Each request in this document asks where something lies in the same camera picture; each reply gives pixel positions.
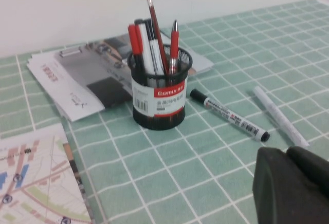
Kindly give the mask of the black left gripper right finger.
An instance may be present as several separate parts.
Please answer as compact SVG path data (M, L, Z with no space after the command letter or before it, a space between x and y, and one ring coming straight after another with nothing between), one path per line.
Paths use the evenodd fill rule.
M287 156L319 190L328 196L328 161L299 146L286 151Z

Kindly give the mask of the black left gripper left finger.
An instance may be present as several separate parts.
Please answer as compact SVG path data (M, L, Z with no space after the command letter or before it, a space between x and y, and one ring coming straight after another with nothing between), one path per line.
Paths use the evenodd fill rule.
M328 196L280 149L258 150L252 191L258 223L328 223Z

